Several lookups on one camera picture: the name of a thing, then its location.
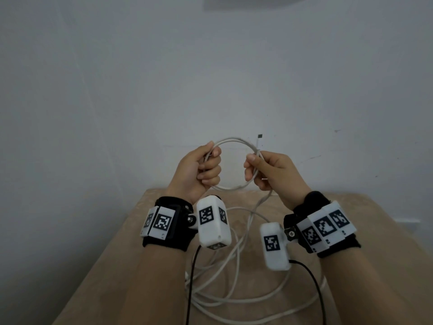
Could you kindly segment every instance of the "tangled cable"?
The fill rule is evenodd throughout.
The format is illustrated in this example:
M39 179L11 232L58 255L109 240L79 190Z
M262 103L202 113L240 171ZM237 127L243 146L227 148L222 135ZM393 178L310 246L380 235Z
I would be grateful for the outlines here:
M257 149L256 146L252 145L250 142L245 141L245 140L243 140L241 138L229 137L229 138L223 139L221 141L218 141L214 145L214 148L217 147L217 146L219 146L219 145L222 145L222 144L224 144L226 142L240 142L240 143L242 143L244 145L247 145L248 147L250 147L253 150L253 152L256 155L258 155L259 157L263 158L262 154L260 153L260 150ZM210 151L206 155L205 161L207 161L207 159L209 158L209 156L210 156L211 153L212 153L212 151ZM253 176L252 176L252 179L250 181L247 181L243 185L238 185L238 186L235 186L235 187L232 187L232 188L226 188L226 187L217 185L217 186L214 186L214 188L216 190L219 190L219 191L234 191L234 190L242 189L242 188L246 187L249 183L251 183L254 180L254 178L257 176L257 173L258 173L258 170L255 169L254 173L253 173ZM269 222L269 220L265 216L263 216L262 214L260 214L260 213L257 212L257 208L261 204L263 204L271 196L271 194L272 194L272 190L269 191L268 195L262 197L256 203L255 207L252 210L250 210L248 208L245 208L245 207L229 207L227 209L227 211L230 211L230 210L245 210L245 211L248 211L250 214L249 214L249 217L248 217L248 220L247 220L247 226L246 226L245 234L241 238L238 237L236 231L233 228L230 228L231 231L233 232L234 237L235 237L236 244L232 248L232 250L230 251L230 253L228 254L228 256L226 257L225 260L219 261L219 262L215 262L215 260L216 260L216 258L218 256L218 251L216 251L215 254L214 254L214 256L211 258L211 260L209 261L209 263L207 265L202 266L202 267L199 267L199 266L195 267L197 270L199 270L199 272L197 274L195 274L195 273L193 273L193 268L194 268L195 261L196 261L196 258L197 258L198 251L199 251L200 247L196 251L196 254L195 254L194 260L193 260L193 266L192 266L193 268L191 270L192 281L194 281L195 279L197 279L199 276L201 276L203 273L205 273L206 271L208 271L211 268L214 268L214 267L219 267L219 268L213 274L213 276L211 278L209 278L203 284L200 284L198 287L196 287L196 286L190 286L189 283L190 283L191 277L187 278L187 280L185 281L185 289L186 289L187 293L189 293L188 302L192 303L199 311L203 312L205 315L207 315L207 316L209 316L209 317L211 317L211 318L213 318L213 319L215 319L215 320L217 320L219 322L222 322L222 323L225 323L225 324L230 324L230 325L258 325L258 324L263 324L263 323L266 323L266 322L270 322L271 320L278 319L278 318L281 318L281 317L293 314L295 312L298 312L300 310L303 310L303 309L311 306L319 298L319 294L317 293L314 297L312 297L309 301L307 301L306 303L302 304L301 306L298 306L296 308L292 308L290 310L287 310L287 311L284 311L284 312L280 312L280 313L277 313L275 315L271 315L271 316L268 316L268 317L265 317L265 318L262 318L262 319L254 320L254 321L235 321L235 320L231 320L231 319L226 319L226 318L220 317L218 315L215 315L212 312L210 312L210 311L208 311L207 309L204 308L204 307L216 307L216 306L220 306L223 303L255 303L255 302L265 301L265 300L273 297L279 291L281 291L282 288L284 287L284 285L286 284L286 282L288 281L290 271L287 271L286 276L284 277L284 279L282 280L282 282L279 284L279 286L275 290L273 290L272 292L270 292L270 293L268 293L268 294L266 294L264 296L260 296L260 297L257 297L257 298L250 298L250 299L231 299L231 295L233 294L233 292L235 290L235 287L236 287L236 284L237 284L237 280L238 280L238 276L239 276L240 254L245 249L247 238L248 238L248 234L249 234L249 230L250 230L251 224L252 224L252 222L254 220L254 215L257 215L258 217L263 218L266 222ZM232 287L230 288L228 294L225 297L221 298L221 297L216 297L216 296L210 295L208 293L202 292L202 290L205 287L207 287L209 284L211 284L219 276L219 274L223 271L223 269L227 265L227 263L230 260L234 259L234 258L236 258L235 278L233 280ZM327 282L326 282L326 279L324 277L323 281L322 281L322 284L320 285L320 290L323 290L325 288L326 283ZM214 302L205 302L205 301L201 300L198 296L202 296L202 297L204 297L204 298L206 298L208 300L214 301ZM188 310L187 310L187 325L188 325L188 321L189 321L189 311L190 311L190 305L188 305Z

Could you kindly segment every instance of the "left hand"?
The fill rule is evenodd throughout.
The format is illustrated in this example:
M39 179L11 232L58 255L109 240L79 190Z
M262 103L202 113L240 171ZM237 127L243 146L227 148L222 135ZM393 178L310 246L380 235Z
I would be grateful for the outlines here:
M221 172L221 148L216 147L206 162L205 155L212 150L214 142L189 152L181 159L175 175L168 185L164 196L173 196L194 204L211 186L219 184Z

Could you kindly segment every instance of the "beige tablecloth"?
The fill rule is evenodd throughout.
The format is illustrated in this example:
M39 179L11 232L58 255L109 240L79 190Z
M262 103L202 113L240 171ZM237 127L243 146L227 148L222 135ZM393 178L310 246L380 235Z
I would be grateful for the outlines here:
M137 267L141 247L138 236L145 216L161 190L151 189L144 193L128 216L122 228L111 240L83 283L71 297L54 325L114 325L122 307L127 288ZM226 207L244 206L252 208L264 195L260 191L218 192ZM337 200L358 229L357 236L362 248L382 278L418 313L426 323L433 320L433 261L398 224L396 224L369 197L360 194L326 194ZM277 196L272 196L259 209L270 221L282 223L289 213ZM238 234L245 230L247 212L230 211L230 226ZM273 272L266 268L259 239L259 226L263 220L256 218L248 244L241 254L240 276L233 298L251 298L264 295L284 278L284 272ZM196 237L187 251L190 260L198 245ZM229 249L221 250L221 255ZM213 251L202 249L198 264L204 264ZM307 254L297 244L289 245L290 257L299 260L322 279L320 264L315 255ZM224 296L230 289L234 277L235 262L231 261L218 279L207 288L207 292ZM210 271L197 281L206 280ZM284 289L269 300L254 304L224 304L209 310L233 320L255 320L297 307L315 294L314 284L308 273L293 265L290 278ZM329 289L324 291L328 324L339 324L338 313ZM269 324L319 324L320 304L316 301L307 309L285 316ZM192 307L190 324L220 324Z

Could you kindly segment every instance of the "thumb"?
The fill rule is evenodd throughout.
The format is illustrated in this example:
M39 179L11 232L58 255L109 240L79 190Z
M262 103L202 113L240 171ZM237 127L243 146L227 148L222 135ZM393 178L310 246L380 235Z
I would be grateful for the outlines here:
M200 161L203 156L205 156L208 152L212 150L214 147L214 142L209 141L206 145L200 146L197 149L194 149L190 152L190 156L194 159L194 161Z
M272 175L272 172L274 170L274 167L268 163L261 157L254 155L254 154L248 154L246 156L246 160L249 164L254 166L256 169L258 169L261 173L263 173L265 176L269 178L269 176Z

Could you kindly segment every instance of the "fingernail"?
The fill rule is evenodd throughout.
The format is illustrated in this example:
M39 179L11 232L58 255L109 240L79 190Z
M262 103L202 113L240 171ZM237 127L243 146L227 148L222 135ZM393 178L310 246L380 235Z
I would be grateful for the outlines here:
M256 159L256 156L254 154L248 154L246 156L246 159L251 161L251 162L254 162L254 160Z

